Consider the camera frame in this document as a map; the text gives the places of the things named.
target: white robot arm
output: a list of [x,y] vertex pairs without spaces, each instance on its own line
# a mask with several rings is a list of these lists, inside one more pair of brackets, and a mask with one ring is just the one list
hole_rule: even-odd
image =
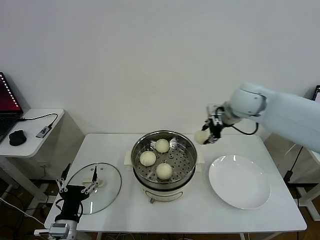
[[293,94],[275,92],[253,83],[242,84],[223,105],[209,105],[204,142],[214,143],[223,128],[250,119],[265,129],[320,153],[320,104]]

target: laptop screen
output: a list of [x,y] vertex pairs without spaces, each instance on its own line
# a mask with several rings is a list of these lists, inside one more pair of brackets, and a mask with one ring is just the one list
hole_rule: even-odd
[[0,72],[0,112],[11,111],[21,111],[21,108],[10,89],[4,74]]

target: white table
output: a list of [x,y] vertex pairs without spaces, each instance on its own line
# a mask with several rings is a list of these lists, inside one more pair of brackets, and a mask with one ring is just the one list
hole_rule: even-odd
[[[225,134],[217,143],[197,146],[205,164],[193,176],[181,198],[149,203],[132,171],[124,165],[141,134],[89,134],[85,137],[69,170],[67,181],[86,165],[105,162],[114,165],[122,177],[116,200],[106,209],[83,215],[77,226],[84,232],[131,233],[274,233],[303,231],[307,225],[282,180],[267,149],[258,136]],[[222,155],[245,156],[265,172],[271,186],[269,201],[255,210],[228,205],[213,191],[208,180],[212,161]],[[45,221],[49,228],[59,210],[53,205]]]
[[46,186],[43,185],[40,189],[36,187],[12,162],[7,158],[31,158],[34,156],[43,143],[46,141],[50,133],[53,131],[57,123],[64,115],[64,110],[60,108],[29,108],[24,109],[23,117],[26,119],[40,117],[46,114],[56,113],[57,119],[52,125],[52,129],[46,134],[44,138],[37,138],[36,135],[48,126],[54,119],[55,115],[35,119],[20,121],[11,129],[10,133],[17,130],[23,130],[26,136],[26,142],[19,146],[11,146],[9,144],[9,134],[0,143],[0,168],[3,169],[11,178],[25,188],[34,196],[31,208],[37,206],[39,202],[46,202],[47,196],[43,193]]

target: white plate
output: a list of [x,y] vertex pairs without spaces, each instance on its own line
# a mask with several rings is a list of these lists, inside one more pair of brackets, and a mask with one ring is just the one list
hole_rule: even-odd
[[239,155],[218,157],[210,166],[213,190],[239,209],[257,209],[270,197],[270,184],[258,165]]

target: laptop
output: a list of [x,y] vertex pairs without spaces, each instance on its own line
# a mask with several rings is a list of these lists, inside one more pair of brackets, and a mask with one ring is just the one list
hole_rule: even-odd
[[0,71],[0,142],[23,113],[5,75]]

